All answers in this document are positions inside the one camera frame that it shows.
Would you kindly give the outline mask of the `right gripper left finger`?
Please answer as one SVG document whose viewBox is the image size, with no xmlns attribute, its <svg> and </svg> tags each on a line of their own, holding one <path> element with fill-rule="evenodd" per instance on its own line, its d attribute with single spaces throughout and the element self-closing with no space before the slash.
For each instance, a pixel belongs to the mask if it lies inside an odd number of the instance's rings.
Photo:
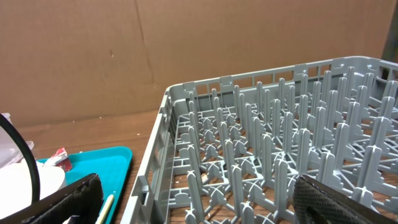
<svg viewBox="0 0 398 224">
<path fill-rule="evenodd" d="M 92 173 L 32 205 L 1 219 L 1 223 L 95 223 L 104 202 L 98 174 Z"/>
</svg>

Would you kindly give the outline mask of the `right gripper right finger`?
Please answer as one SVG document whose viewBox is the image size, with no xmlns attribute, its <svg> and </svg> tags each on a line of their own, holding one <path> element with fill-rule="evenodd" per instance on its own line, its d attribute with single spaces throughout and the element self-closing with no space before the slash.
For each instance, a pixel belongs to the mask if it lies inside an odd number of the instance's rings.
<svg viewBox="0 0 398 224">
<path fill-rule="evenodd" d="M 292 199 L 299 224 L 397 224 L 308 175 L 297 177 Z"/>
</svg>

